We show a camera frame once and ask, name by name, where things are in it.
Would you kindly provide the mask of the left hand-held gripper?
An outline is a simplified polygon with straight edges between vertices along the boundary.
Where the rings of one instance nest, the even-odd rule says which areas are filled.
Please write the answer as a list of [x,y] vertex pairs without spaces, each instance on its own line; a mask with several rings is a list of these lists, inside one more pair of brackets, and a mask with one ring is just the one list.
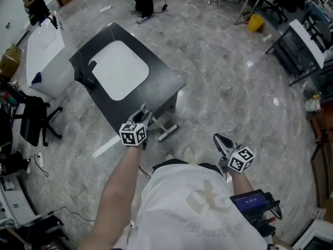
[[152,111],[143,103],[138,111],[130,115],[126,123],[121,125],[119,137],[123,145],[141,146],[146,149],[147,130],[152,123]]

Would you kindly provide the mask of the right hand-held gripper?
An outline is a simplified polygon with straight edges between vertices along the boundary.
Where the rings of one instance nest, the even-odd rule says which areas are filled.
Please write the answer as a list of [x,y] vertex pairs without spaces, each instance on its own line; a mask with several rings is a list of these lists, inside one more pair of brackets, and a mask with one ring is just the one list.
[[[230,169],[243,173],[252,165],[255,154],[249,147],[234,144],[235,141],[231,136],[222,133],[215,133],[213,141],[217,150],[222,153],[219,166],[223,171]],[[234,144],[234,146],[225,148],[225,144]]]

